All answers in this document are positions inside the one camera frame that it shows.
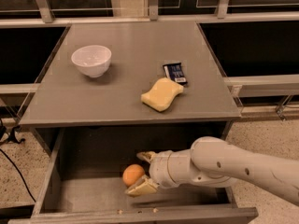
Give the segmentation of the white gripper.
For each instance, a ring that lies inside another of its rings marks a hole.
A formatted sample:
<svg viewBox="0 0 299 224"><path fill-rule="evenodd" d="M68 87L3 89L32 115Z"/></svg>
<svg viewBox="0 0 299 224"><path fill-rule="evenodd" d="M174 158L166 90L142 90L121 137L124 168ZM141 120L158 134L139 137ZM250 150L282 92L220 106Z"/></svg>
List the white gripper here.
<svg viewBox="0 0 299 224"><path fill-rule="evenodd" d="M142 195L154 194L158 187L162 189L171 189L175 186L168 172L168 160L171 151L155 153L153 151L138 152L136 156L149 165L149 176L141 176L132 186L130 186L125 194L130 197L138 197Z"/></svg>

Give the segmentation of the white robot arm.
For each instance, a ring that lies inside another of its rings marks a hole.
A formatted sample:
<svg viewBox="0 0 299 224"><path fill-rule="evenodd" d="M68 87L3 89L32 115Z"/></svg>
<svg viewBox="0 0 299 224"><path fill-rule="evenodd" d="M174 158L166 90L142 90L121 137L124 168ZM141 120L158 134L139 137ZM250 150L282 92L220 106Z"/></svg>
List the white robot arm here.
<svg viewBox="0 0 299 224"><path fill-rule="evenodd" d="M136 197L190 184L227 188L237 179L299 205L299 161L247 151L219 138L201 137L181 151L139 152L149 172L125 191Z"/></svg>

